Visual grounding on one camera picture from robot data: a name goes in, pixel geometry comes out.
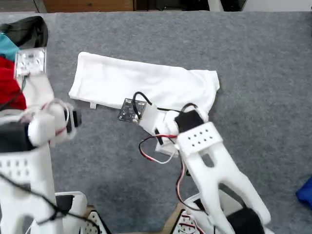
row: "cable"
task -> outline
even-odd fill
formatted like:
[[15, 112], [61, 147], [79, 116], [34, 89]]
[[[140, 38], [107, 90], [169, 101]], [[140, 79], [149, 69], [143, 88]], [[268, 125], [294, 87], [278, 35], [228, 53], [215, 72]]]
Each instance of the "cable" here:
[[68, 106], [62, 100], [57, 99], [57, 98], [55, 98], [51, 102], [44, 104], [41, 109], [45, 110], [45, 109], [49, 108], [52, 103], [57, 103], [57, 104], [61, 105], [66, 110], [66, 124], [65, 124], [65, 127], [61, 128], [59, 130], [56, 130], [55, 136], [58, 136], [59, 134], [61, 134], [62, 132], [64, 132], [67, 129], [67, 124], [69, 121], [69, 109], [68, 109]]
[[[136, 99], [137, 99], [137, 95], [140, 94], [148, 104], [152, 105], [152, 102], [145, 96], [144, 93], [138, 91], [138, 92], [135, 92], [135, 94], [133, 95], [133, 98], [132, 98], [132, 107], [133, 107], [133, 111], [135, 112], [135, 114], [137, 115], [137, 117], [139, 119], [142, 119], [142, 115], [139, 114], [138, 110], [137, 110], [137, 104], [136, 104]], [[160, 107], [157, 107], [158, 110], [160, 111], [177, 111], [177, 110], [173, 110], [173, 109], [166, 109], [166, 108], [160, 108]]]
[[181, 195], [180, 195], [180, 183], [182, 181], [182, 179], [184, 178], [184, 174], [185, 174], [185, 165], [184, 165], [184, 162], [183, 162], [183, 159], [181, 157], [181, 154], [180, 152], [178, 151], [178, 154], [179, 154], [179, 157], [180, 157], [180, 160], [181, 160], [181, 173], [176, 181], [176, 184], [175, 184], [175, 192], [176, 192], [176, 196], [178, 198], [178, 200], [186, 207], [188, 207], [189, 209], [193, 210], [193, 211], [201, 211], [201, 212], [204, 212], [206, 215], [207, 212], [205, 210], [202, 210], [202, 209], [196, 209], [196, 208], [193, 208], [189, 205], [187, 205], [181, 198]]
[[132, 98], [132, 107], [133, 107], [133, 110], [134, 112], [136, 113], [137, 117], [139, 119], [142, 118], [142, 115], [139, 114], [138, 110], [137, 110], [137, 105], [136, 105], [136, 97], [137, 95], [140, 94], [142, 97], [144, 97], [144, 99], [147, 101], [148, 104], [152, 105], [151, 101], [149, 101], [149, 99], [145, 96], [144, 93], [142, 92], [135, 92], [135, 94], [133, 94], [133, 98]]
[[38, 11], [38, 13], [40, 13], [39, 8], [38, 8], [37, 3], [36, 3], [36, 0], [33, 0], [33, 2], [34, 2], [36, 10]]
[[189, 103], [187, 103], [186, 105], [184, 105], [184, 106], [182, 107], [182, 109], [180, 110], [180, 112], [184, 112], [184, 111], [186, 110], [186, 108], [188, 108], [189, 106], [193, 106], [193, 107], [197, 108], [197, 105], [196, 105], [196, 104], [189, 102]]
[[26, 188], [26, 187], [23, 187], [22, 185], [20, 184], [17, 184], [15, 183], [14, 181], [12, 181], [11, 179], [9, 179], [8, 177], [6, 177], [4, 174], [2, 174], [0, 172], [0, 178], [2, 178], [3, 180], [5, 180], [6, 182], [8, 182], [9, 184], [11, 184], [12, 186], [26, 192], [26, 193], [29, 193], [29, 194], [32, 194], [36, 197], [39, 197], [39, 198], [42, 198], [46, 203], [48, 203], [48, 205], [50, 205], [53, 210], [54, 210], [54, 214], [51, 215], [51, 217], [41, 221], [41, 222], [37, 222], [38, 225], [42, 225], [44, 223], [47, 223], [49, 221], [53, 221], [53, 220], [56, 220], [56, 219], [59, 219], [59, 218], [63, 218], [67, 215], [69, 216], [72, 216], [72, 217], [75, 217], [75, 218], [78, 218], [78, 219], [81, 219], [81, 220], [84, 220], [86, 222], [89, 222], [91, 223], [93, 226], [95, 226], [97, 228], [97, 233], [99, 234], [100, 233], [100, 228], [99, 228], [99, 225], [97, 225], [94, 221], [88, 219], [88, 218], [85, 218], [85, 217], [82, 217], [82, 216], [79, 216], [79, 215], [76, 215], [76, 214], [73, 214], [73, 213], [70, 213], [70, 212], [66, 212], [64, 210], [62, 210], [61, 208], [59, 208], [57, 205], [55, 205], [54, 203], [52, 203], [47, 197], [45, 197], [44, 195], [40, 194], [40, 193], [37, 193], [37, 192], [34, 192], [32, 191], [31, 189], [29, 188]]
[[19, 90], [19, 92], [17, 94], [15, 94], [10, 100], [8, 100], [6, 103], [2, 104], [0, 106], [0, 111], [4, 110], [9, 104], [11, 104], [12, 102], [14, 102], [19, 95], [23, 92], [24, 88], [26, 86], [26, 77], [23, 77], [22, 83], [21, 83], [21, 88]]
[[32, 227], [33, 227], [33, 226], [30, 225], [29, 228], [27, 229], [27, 231], [25, 232], [25, 234], [28, 234]]
[[172, 139], [172, 138], [176, 138], [176, 136], [174, 136], [174, 135], [166, 135], [166, 134], [158, 134], [158, 135], [155, 135], [155, 136], [149, 136], [148, 138], [146, 138], [146, 139], [144, 139], [144, 140], [142, 140], [142, 141], [140, 142], [140, 144], [138, 145], [138, 149], [139, 149], [141, 155], [142, 155], [143, 157], [147, 158], [148, 160], [153, 161], [153, 162], [157, 162], [157, 163], [159, 163], [159, 164], [166, 164], [166, 163], [170, 162], [170, 160], [173, 158], [173, 156], [175, 155], [176, 152], [173, 152], [173, 153], [171, 154], [171, 156], [169, 157], [168, 160], [162, 162], [162, 161], [159, 161], [159, 160], [157, 160], [157, 159], [155, 159], [155, 158], [153, 158], [153, 157], [147, 155], [147, 154], [144, 153], [143, 150], [142, 150], [142, 147], [141, 147], [142, 143], [146, 142], [146, 141], [149, 140], [149, 139], [155, 138], [155, 137], [166, 137], [166, 138], [168, 138], [173, 144], [174, 144], [174, 142], [173, 142], [171, 139]]

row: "black cable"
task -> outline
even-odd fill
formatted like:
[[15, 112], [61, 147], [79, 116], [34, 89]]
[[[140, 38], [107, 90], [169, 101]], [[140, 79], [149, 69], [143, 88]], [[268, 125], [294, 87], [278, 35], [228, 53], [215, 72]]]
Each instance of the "black cable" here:
[[[133, 98], [132, 98], [132, 107], [133, 107], [133, 111], [135, 112], [135, 114], [137, 115], [137, 117], [139, 119], [142, 118], [142, 115], [139, 114], [138, 110], [137, 110], [137, 104], [136, 104], [136, 98], [137, 98], [137, 95], [140, 94], [148, 104], [152, 105], [152, 102], [145, 96], [144, 93], [138, 91], [138, 92], [135, 92], [135, 94], [133, 95]], [[160, 108], [160, 107], [157, 107], [158, 110], [160, 111], [177, 111], [177, 110], [172, 110], [172, 109], [166, 109], [166, 108]]]
[[33, 0], [33, 3], [34, 3], [34, 5], [35, 5], [35, 8], [37, 9], [38, 13], [40, 13], [39, 8], [38, 8], [38, 6], [37, 6], [37, 4], [36, 4], [36, 0]]
[[190, 102], [190, 103], [187, 103], [186, 105], [184, 105], [182, 107], [182, 109], [180, 110], [180, 112], [184, 112], [186, 110], [186, 108], [188, 108], [189, 106], [193, 106], [193, 107], [197, 108], [196, 104]]
[[11, 104], [12, 102], [14, 102], [19, 95], [23, 92], [24, 88], [26, 85], [26, 78], [23, 78], [22, 84], [21, 84], [21, 89], [19, 90], [19, 92], [17, 94], [15, 94], [10, 100], [8, 100], [7, 102], [3, 103], [0, 106], [0, 111], [3, 111], [9, 104]]
[[132, 98], [132, 107], [133, 107], [133, 110], [135, 112], [135, 114], [137, 115], [137, 117], [139, 119], [142, 118], [142, 116], [139, 114], [138, 110], [137, 110], [137, 105], [136, 105], [136, 97], [137, 95], [140, 94], [142, 97], [144, 97], [144, 99], [147, 101], [148, 104], [152, 105], [151, 101], [149, 101], [149, 99], [145, 96], [144, 93], [138, 91], [138, 92], [135, 92], [135, 94], [133, 94], [133, 98]]
[[12, 186], [26, 192], [26, 193], [29, 193], [29, 194], [32, 194], [36, 197], [39, 197], [39, 198], [42, 198], [46, 203], [48, 203], [54, 210], [54, 213], [53, 215], [51, 215], [51, 217], [43, 220], [43, 221], [40, 221], [40, 222], [37, 222], [38, 225], [42, 225], [44, 223], [47, 223], [49, 221], [53, 221], [53, 220], [56, 220], [56, 219], [59, 219], [59, 218], [63, 218], [67, 215], [69, 216], [72, 216], [72, 217], [75, 217], [77, 219], [80, 219], [80, 220], [84, 220], [86, 222], [89, 222], [91, 223], [93, 226], [95, 226], [97, 228], [97, 233], [99, 234], [100, 233], [100, 228], [99, 228], [99, 225], [97, 225], [94, 221], [88, 219], [88, 218], [85, 218], [85, 217], [82, 217], [82, 216], [79, 216], [77, 214], [73, 214], [73, 213], [70, 213], [70, 212], [66, 212], [64, 210], [62, 210], [61, 208], [59, 208], [57, 205], [55, 205], [53, 202], [51, 202], [47, 197], [45, 197], [44, 195], [40, 194], [40, 193], [37, 193], [37, 192], [34, 192], [32, 191], [30, 188], [26, 188], [20, 184], [17, 184], [15, 183], [14, 181], [12, 181], [11, 179], [9, 179], [8, 177], [6, 177], [4, 174], [0, 173], [0, 178], [2, 178], [3, 180], [5, 180], [6, 182], [8, 182], [9, 184], [11, 184]]

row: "folded shirt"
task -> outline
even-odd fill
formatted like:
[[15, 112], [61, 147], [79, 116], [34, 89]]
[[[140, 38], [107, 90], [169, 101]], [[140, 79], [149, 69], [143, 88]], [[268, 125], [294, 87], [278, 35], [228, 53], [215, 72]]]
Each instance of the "folded shirt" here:
[[180, 110], [192, 102], [209, 112], [219, 87], [216, 71], [186, 70], [81, 52], [69, 96], [90, 102], [91, 106], [120, 109], [125, 98], [141, 91], [161, 108]]

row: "blue object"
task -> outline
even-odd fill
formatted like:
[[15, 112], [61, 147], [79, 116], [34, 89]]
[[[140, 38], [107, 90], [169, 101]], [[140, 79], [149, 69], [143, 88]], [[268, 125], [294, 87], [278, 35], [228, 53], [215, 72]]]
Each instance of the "blue object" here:
[[311, 178], [296, 192], [299, 201], [307, 204], [312, 209], [312, 176]]
[[3, 33], [0, 33], [0, 56], [15, 61], [15, 54], [20, 49]]

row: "circuit board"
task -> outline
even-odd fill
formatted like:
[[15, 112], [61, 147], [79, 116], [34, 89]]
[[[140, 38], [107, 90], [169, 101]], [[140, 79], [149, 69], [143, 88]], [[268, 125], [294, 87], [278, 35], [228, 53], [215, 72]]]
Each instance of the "circuit board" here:
[[[138, 113], [141, 115], [145, 110], [146, 102], [136, 100], [136, 108]], [[123, 102], [122, 108], [118, 114], [118, 119], [130, 123], [139, 123], [139, 118], [135, 114], [132, 105], [132, 99], [126, 98]]]

